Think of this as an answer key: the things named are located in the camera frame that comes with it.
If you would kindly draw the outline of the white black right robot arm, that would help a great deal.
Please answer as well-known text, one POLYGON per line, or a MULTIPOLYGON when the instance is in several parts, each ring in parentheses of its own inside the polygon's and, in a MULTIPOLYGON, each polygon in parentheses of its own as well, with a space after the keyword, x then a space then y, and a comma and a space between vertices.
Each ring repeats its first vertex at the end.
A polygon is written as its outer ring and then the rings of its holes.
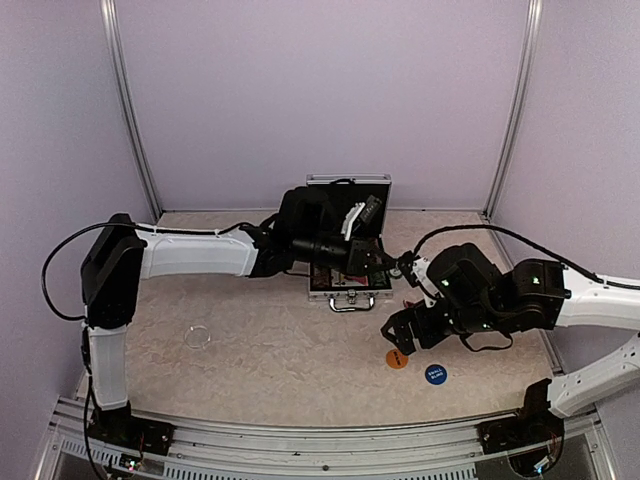
POLYGON ((599 276, 515 232, 499 231, 542 253, 503 273, 472 243, 455 245, 430 260, 419 258, 431 238, 425 234, 397 266, 424 298, 393 314, 382 336, 402 354, 431 349, 456 336, 466 344, 474 334, 497 332, 510 339, 529 330, 602 326, 633 336, 610 354, 572 373, 530 385, 511 433, 523 444, 546 432, 551 418, 565 419, 618 394, 639 381, 639 283, 599 276))

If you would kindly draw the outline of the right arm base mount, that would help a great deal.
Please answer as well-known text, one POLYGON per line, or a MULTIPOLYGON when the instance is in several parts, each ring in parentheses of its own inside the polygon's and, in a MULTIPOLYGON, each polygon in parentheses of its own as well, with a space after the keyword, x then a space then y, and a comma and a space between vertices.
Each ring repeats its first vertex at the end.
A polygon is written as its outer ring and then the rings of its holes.
POLYGON ((515 416, 482 422, 476 430, 485 455, 521 448, 530 440, 525 424, 515 416))

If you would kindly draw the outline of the aluminium poker set case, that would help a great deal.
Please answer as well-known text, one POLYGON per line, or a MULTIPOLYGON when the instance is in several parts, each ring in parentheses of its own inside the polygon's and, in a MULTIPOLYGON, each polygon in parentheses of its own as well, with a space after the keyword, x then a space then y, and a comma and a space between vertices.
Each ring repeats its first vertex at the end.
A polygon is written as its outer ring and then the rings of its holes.
POLYGON ((338 314, 372 310, 393 296, 393 265, 381 254, 391 176, 309 174, 306 185, 325 192, 338 217, 331 231, 335 264, 327 258, 311 263, 309 299, 338 314))

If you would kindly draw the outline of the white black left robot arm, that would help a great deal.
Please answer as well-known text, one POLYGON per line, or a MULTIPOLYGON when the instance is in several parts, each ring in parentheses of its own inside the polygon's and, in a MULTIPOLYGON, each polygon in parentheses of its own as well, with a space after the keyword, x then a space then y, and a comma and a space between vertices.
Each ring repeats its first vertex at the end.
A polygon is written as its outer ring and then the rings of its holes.
POLYGON ((386 174, 310 175, 259 224, 188 230, 117 213, 94 225, 99 235, 80 267, 84 311, 75 318, 89 374, 88 434, 121 445, 173 434, 168 423, 133 416, 127 394, 125 335, 141 280, 182 274, 269 278, 296 263, 355 277, 387 272, 395 262, 380 237, 390 186, 386 174))

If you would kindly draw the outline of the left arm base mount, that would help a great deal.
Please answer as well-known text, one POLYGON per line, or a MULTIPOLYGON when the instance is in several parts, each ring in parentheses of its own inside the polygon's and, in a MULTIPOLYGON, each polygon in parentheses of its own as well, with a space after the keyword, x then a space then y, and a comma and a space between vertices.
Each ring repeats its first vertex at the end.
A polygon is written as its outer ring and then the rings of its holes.
POLYGON ((91 439, 138 453, 160 456, 169 454, 174 432, 175 426, 170 423, 136 416, 106 421, 92 419, 88 426, 91 439))

